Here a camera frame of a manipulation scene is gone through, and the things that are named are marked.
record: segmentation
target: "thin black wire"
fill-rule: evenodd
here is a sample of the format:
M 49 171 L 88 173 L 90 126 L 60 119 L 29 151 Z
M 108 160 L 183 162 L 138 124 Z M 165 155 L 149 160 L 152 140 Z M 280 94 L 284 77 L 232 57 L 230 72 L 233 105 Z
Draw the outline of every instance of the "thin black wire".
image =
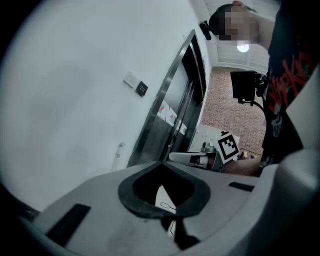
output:
M 166 202 L 161 202 L 160 205 L 161 205 L 163 208 L 166 208 L 166 209 L 176 210 L 175 208 L 172 208 L 172 207 L 171 207 L 169 204 L 167 204 Z M 170 232 L 171 232 L 172 235 L 175 235 L 175 234 L 172 232 L 172 228 L 174 227 L 175 222 L 176 222 L 175 220 L 172 222 L 172 226 L 171 226 L 171 228 L 170 228 Z

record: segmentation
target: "light switch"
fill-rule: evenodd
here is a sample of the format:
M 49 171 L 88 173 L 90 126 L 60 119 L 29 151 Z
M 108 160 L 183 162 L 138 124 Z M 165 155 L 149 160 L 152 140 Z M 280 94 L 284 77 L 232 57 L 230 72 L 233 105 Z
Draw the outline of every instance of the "light switch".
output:
M 123 81 L 131 88 L 137 88 L 140 83 L 140 79 L 130 71 L 126 74 Z

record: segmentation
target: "black strip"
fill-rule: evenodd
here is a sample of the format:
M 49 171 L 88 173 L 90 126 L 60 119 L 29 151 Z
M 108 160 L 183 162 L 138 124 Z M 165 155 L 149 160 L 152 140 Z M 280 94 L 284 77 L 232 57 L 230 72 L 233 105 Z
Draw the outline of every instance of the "black strip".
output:
M 64 247 L 91 207 L 75 204 L 46 234 L 56 244 Z
M 242 184 L 242 183 L 238 183 L 238 182 L 231 182 L 229 184 L 229 187 L 232 187 L 232 188 L 235 188 L 238 190 L 248 191 L 248 192 L 252 192 L 252 190 L 254 190 L 254 188 L 255 188 L 255 186 Z

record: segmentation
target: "man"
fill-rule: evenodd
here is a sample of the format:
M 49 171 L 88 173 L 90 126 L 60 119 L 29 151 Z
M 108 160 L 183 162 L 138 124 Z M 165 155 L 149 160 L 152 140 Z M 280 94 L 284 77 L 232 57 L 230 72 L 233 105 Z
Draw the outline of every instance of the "man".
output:
M 209 27 L 220 40 L 258 44 L 269 53 L 269 85 L 263 94 L 266 132 L 261 159 L 238 160 L 225 166 L 231 174 L 259 176 L 262 169 L 279 163 L 303 146 L 286 108 L 303 89 L 319 62 L 314 38 L 317 10 L 314 5 L 296 6 L 282 1 L 275 22 L 260 16 L 240 1 L 222 5 L 211 16 Z

